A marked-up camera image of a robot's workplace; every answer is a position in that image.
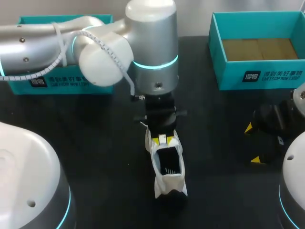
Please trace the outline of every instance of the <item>glowing blue ring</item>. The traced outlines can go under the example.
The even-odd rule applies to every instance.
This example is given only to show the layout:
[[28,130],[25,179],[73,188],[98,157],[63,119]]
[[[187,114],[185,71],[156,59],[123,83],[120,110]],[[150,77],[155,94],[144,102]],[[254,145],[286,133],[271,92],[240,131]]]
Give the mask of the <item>glowing blue ring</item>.
[[0,74],[1,74],[1,76],[5,76],[1,60],[0,60]]
[[172,60],[171,62],[165,63],[165,64],[161,64],[161,65],[158,65],[158,66],[142,65],[142,64],[139,64],[139,63],[137,63],[135,61],[134,61],[134,64],[137,65],[140,68],[149,69],[149,70],[156,70],[156,69],[162,69],[162,68],[166,68],[168,66],[173,65],[178,60],[178,57],[179,57],[179,55],[177,55],[176,58],[174,60]]
[[[86,27],[86,28],[83,28],[81,31],[85,31],[85,30],[87,30],[87,29],[90,29],[90,28],[93,28],[93,27],[98,27],[99,25],[91,25],[91,26],[88,26],[88,27]],[[74,43],[75,43],[75,41],[76,41],[76,38],[77,38],[77,36],[76,37],[74,37],[74,39],[73,39],[73,42],[72,42],[72,46],[71,46],[71,48],[72,48],[72,54],[73,54],[73,56],[74,56]]]
[[282,200],[281,200],[280,188],[278,189],[278,195],[279,195],[279,197],[280,197],[280,202],[281,202],[281,205],[282,205],[282,209],[283,209],[284,213],[286,214],[287,218],[288,218],[288,219],[290,220],[290,222],[295,226],[295,228],[300,229],[300,228],[290,219],[290,217],[288,216],[287,212],[286,212],[285,209],[284,209],[284,206],[283,206]]
[[60,224],[57,226],[56,229],[59,229],[62,226],[62,224],[64,223],[64,221],[65,221],[65,219],[66,219],[66,217],[68,215],[69,209],[70,209],[70,204],[71,204],[71,190],[70,190],[70,187],[69,187],[69,203],[68,203],[68,207],[67,207],[65,215],[63,216]]

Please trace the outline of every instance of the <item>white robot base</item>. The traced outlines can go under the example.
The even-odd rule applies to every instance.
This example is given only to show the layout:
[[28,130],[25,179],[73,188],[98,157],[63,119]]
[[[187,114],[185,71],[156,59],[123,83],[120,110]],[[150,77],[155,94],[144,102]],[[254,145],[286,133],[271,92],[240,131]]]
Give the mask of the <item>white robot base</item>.
[[282,228],[305,228],[305,133],[288,148],[278,195]]
[[74,229],[75,201],[54,149],[31,131],[0,129],[0,228]]

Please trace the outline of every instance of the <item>cable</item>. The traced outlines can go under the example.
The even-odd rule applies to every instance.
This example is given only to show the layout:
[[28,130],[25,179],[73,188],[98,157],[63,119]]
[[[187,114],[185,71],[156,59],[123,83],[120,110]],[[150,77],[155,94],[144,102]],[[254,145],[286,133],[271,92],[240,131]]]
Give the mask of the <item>cable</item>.
[[114,61],[114,63],[117,65],[117,67],[121,70],[124,78],[127,80],[127,82],[130,85],[130,94],[132,96],[135,95],[135,86],[133,81],[131,80],[130,76],[127,73],[127,70],[124,68],[124,66],[122,65],[121,61],[118,59],[118,57],[114,54],[114,52],[111,50],[111,48],[109,48],[104,42],[102,42],[100,39],[98,39],[96,36],[92,35],[91,33],[87,32],[87,31],[77,31],[74,32],[70,39],[68,40],[68,42],[65,44],[63,50],[61,51],[61,53],[58,55],[58,57],[56,58],[56,60],[50,64],[50,66],[48,66],[47,68],[45,68],[44,70],[37,72],[37,73],[33,73],[33,74],[28,74],[28,75],[22,75],[22,76],[3,76],[0,77],[0,81],[22,81],[22,80],[32,80],[32,79],[36,79],[38,77],[41,77],[47,73],[49,73],[50,71],[52,71],[61,61],[62,61],[62,57],[63,55],[65,55],[67,49],[69,48],[71,42],[73,41],[73,39],[77,36],[86,36],[88,38],[90,38],[91,40],[93,40],[95,43],[97,43],[101,49],[103,49],[105,52],[108,53],[108,55],[112,58],[112,60]]
[[[55,29],[55,32],[56,32],[56,35],[57,35],[57,39],[58,39],[58,43],[59,43],[59,46],[61,48],[61,53],[62,53],[63,48],[64,48],[64,43],[63,43],[63,37],[61,35],[61,30],[60,30],[58,24],[55,23],[55,22],[52,22],[52,26]],[[62,53],[62,65],[63,65],[63,67],[67,67],[67,56],[66,56],[65,52]]]

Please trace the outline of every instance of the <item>black mount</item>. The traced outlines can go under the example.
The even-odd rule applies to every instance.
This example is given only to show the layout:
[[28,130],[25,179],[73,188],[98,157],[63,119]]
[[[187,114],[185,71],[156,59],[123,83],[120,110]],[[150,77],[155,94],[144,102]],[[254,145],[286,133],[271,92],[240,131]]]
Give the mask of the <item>black mount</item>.
[[145,96],[145,117],[135,118],[136,122],[148,125],[152,138],[159,135],[173,136],[177,116],[187,115],[186,111],[177,112],[172,93]]

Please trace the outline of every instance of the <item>black tabletop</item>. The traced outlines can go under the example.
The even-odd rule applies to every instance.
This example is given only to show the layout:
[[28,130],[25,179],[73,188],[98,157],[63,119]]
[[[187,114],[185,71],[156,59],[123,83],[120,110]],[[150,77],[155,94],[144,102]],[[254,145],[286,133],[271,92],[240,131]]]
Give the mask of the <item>black tabletop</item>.
[[277,229],[280,168],[249,161],[274,150],[268,136],[246,137],[260,103],[289,90],[219,91],[207,37],[179,39],[174,92],[183,145],[188,203],[172,212],[154,199],[154,172],[144,149],[144,113],[125,81],[114,94],[14,96],[0,84],[1,121],[29,129],[55,149],[75,195],[78,229]]

